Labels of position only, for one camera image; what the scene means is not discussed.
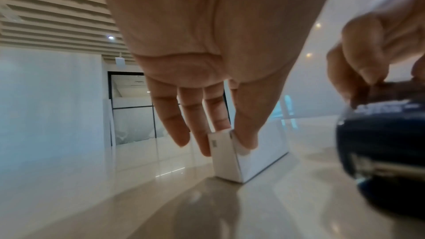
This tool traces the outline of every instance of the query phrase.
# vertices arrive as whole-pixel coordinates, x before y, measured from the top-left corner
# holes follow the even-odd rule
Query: glossy tile floor
[[[425,238],[425,222],[378,212],[357,193],[336,156],[335,121],[287,121],[290,154],[245,185],[214,178],[194,145],[167,138],[9,171],[0,238]]]

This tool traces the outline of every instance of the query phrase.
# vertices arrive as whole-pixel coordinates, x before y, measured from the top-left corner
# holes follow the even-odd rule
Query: slatted ceiling
[[[0,0],[22,21],[0,16],[0,43],[22,48],[39,48],[101,54],[115,62],[120,53],[134,62],[125,46],[105,0]]]

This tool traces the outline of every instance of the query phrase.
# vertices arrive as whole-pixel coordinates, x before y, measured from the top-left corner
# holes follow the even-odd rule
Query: beige marble floor
[[[117,149],[115,165],[99,154],[16,172],[0,188],[0,238],[425,238],[425,222],[357,193],[336,156],[335,120],[287,121],[290,154],[245,185],[214,178],[193,146],[167,152],[163,141]]]

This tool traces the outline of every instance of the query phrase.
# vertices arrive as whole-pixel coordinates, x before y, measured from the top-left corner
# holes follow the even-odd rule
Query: dark blue object
[[[344,170],[371,203],[423,217],[425,85],[385,83],[363,89],[336,128]]]

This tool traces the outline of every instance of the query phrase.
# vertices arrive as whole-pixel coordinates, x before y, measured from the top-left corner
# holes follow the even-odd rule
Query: small rectangular box
[[[281,120],[267,122],[259,132],[255,150],[244,148],[228,129],[208,135],[217,177],[245,183],[289,152]]]

